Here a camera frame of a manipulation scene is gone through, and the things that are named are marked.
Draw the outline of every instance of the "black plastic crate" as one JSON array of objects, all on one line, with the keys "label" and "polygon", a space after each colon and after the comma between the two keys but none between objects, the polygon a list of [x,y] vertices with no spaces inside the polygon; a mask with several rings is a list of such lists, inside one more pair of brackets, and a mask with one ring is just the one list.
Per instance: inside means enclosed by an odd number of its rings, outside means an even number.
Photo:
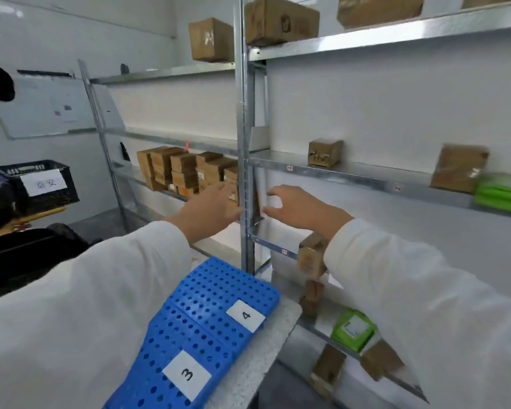
[{"label": "black plastic crate", "polygon": [[[59,189],[58,191],[29,196],[20,177],[28,173],[54,169],[60,171],[67,187],[65,189]],[[51,159],[25,162],[24,164],[3,165],[0,166],[0,174],[8,178],[13,186],[16,197],[16,208],[21,215],[38,214],[60,206],[79,202],[78,193],[76,192],[76,187],[70,173],[70,167],[52,161]]]}]

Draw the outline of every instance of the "person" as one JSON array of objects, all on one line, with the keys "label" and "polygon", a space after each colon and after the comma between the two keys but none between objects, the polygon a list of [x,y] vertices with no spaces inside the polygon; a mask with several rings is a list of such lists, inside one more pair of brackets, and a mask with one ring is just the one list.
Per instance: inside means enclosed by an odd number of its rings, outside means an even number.
[{"label": "person", "polygon": [[[180,212],[90,248],[0,298],[0,409],[101,409],[150,319],[188,274],[190,244],[240,216],[228,185]],[[417,376],[432,407],[511,408],[511,298],[410,243],[278,186],[264,213],[330,240],[325,263]]]}]

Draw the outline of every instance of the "white shirt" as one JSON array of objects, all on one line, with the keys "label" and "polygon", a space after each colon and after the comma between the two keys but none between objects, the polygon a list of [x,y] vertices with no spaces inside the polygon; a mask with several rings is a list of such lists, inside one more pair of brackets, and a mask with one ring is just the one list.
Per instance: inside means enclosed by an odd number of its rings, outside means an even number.
[{"label": "white shirt", "polygon": [[[362,220],[325,262],[432,407],[511,408],[510,298]],[[0,298],[0,409],[101,409],[190,263],[177,227],[154,222]]]}]

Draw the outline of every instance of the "gray floor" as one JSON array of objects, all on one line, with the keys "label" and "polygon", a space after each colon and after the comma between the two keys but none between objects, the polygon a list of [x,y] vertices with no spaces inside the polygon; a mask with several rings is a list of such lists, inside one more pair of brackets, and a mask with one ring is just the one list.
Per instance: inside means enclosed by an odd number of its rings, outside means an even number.
[{"label": "gray floor", "polygon": [[[136,218],[129,217],[131,229],[142,224]],[[100,215],[70,224],[70,227],[84,239],[109,239],[124,235],[119,210],[111,210]],[[306,382],[295,376],[290,370],[273,364],[271,370],[259,388],[260,409],[309,409],[336,408],[317,394]]]}]

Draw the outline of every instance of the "blue perforated basket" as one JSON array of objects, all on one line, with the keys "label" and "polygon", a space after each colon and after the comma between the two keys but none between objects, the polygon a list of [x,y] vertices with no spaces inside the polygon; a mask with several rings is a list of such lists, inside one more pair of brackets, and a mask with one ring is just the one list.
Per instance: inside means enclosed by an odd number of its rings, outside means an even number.
[{"label": "blue perforated basket", "polygon": [[[254,335],[226,314],[237,300],[268,317],[279,293],[215,257],[195,268],[150,322],[131,371],[105,408],[202,408]],[[211,374],[193,402],[163,373],[182,350]]]}]

